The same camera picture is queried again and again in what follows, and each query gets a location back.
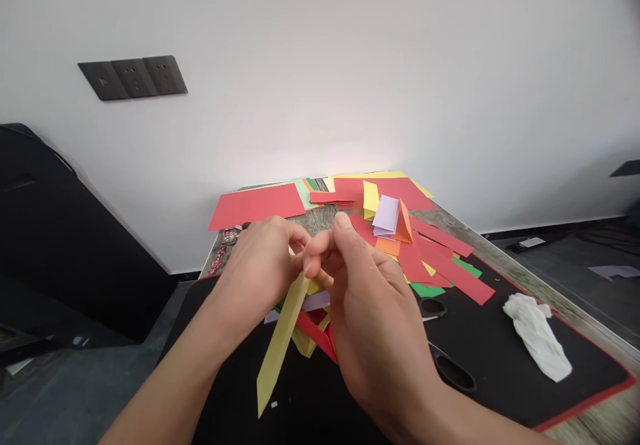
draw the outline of red mat border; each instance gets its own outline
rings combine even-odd
[[[473,256],[475,256],[478,260],[480,260],[482,263],[484,263],[487,267],[491,268],[495,273],[500,275],[502,278],[507,280],[511,285],[515,286],[518,290],[520,290],[520,292],[522,294],[525,294],[527,296],[531,296],[527,292],[525,292],[525,290],[523,290],[518,285],[513,283],[509,278],[505,277],[502,273],[498,272],[494,267],[492,267],[487,262],[482,260],[482,258],[480,258],[478,255],[473,254]],[[556,426],[556,425],[558,425],[558,424],[560,424],[562,422],[567,421],[568,419],[570,419],[570,418],[572,418],[572,417],[574,417],[574,416],[576,416],[578,414],[581,414],[582,412],[585,412],[586,410],[590,409],[592,406],[597,405],[598,403],[606,400],[607,398],[610,398],[610,397],[612,397],[614,395],[617,395],[618,393],[620,393],[620,392],[632,387],[637,381],[636,377],[634,377],[631,374],[631,372],[629,370],[627,370],[627,367],[625,367],[622,363],[620,363],[618,360],[616,360],[613,356],[611,356],[605,350],[600,348],[597,344],[595,344],[593,342],[593,340],[591,340],[590,338],[584,336],[581,332],[579,332],[573,326],[568,324],[567,321],[558,314],[557,310],[552,309],[551,312],[553,313],[553,316],[555,316],[558,320],[563,322],[566,326],[571,328],[574,332],[576,332],[578,335],[580,335],[582,338],[587,340],[589,343],[591,343],[596,348],[600,349],[604,354],[606,354],[609,358],[611,358],[614,362],[616,362],[627,373],[628,377],[624,382],[619,383],[618,385],[614,385],[614,386],[612,386],[610,388],[607,388],[606,390],[603,390],[602,392],[598,392],[595,395],[592,395],[592,396],[584,399],[582,402],[572,406],[570,409],[565,410],[560,415],[557,415],[557,416],[555,416],[553,418],[550,418],[546,422],[542,422],[540,425],[536,425],[535,427],[533,427],[533,430],[535,430],[536,432],[544,432],[544,431],[550,429],[551,427],[554,427],[554,426]]]

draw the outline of hand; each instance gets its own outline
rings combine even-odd
[[[336,354],[349,392],[390,439],[406,438],[444,384],[400,267],[341,212],[298,260],[331,294]]]
[[[289,253],[302,252],[311,236],[282,217],[255,221],[242,231],[225,271],[203,306],[215,308],[237,346],[284,298],[302,271]]]

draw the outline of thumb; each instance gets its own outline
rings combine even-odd
[[[344,211],[335,214],[332,228],[333,242],[342,255],[347,273],[352,278],[366,276],[377,269],[371,256],[371,246],[355,231]]]

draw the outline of left hand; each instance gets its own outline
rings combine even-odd
[[[282,300],[302,271],[289,246],[298,254],[310,240],[303,227],[277,216],[254,221],[240,233],[224,273],[203,304],[215,310],[229,333],[237,334],[237,344]]]

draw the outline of right hand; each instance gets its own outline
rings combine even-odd
[[[408,438],[444,384],[400,267],[365,242],[343,212],[300,259],[305,275],[331,294],[333,338],[349,392],[390,439]]]

